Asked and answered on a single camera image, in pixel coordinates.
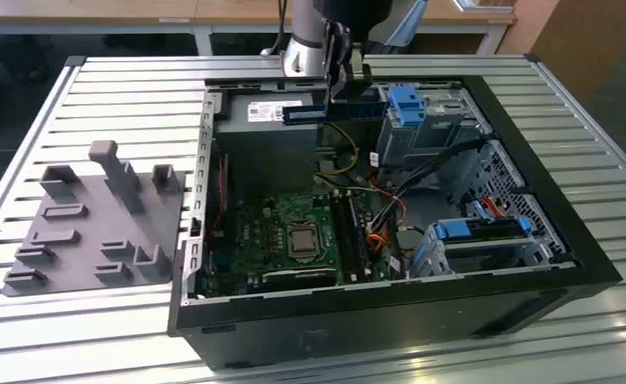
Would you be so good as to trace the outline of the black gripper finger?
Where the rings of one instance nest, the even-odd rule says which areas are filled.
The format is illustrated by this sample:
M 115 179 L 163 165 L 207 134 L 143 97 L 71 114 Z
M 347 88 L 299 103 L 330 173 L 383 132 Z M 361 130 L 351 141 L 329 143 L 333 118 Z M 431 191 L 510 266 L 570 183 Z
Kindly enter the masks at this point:
M 345 99 L 347 100 L 359 98 L 373 84 L 373 73 L 370 66 L 365 63 L 362 48 L 361 42 L 351 43 L 346 60 Z
M 327 99 L 331 101 L 345 88 L 349 34 L 346 27 L 330 20 L 325 20 L 325 50 Z

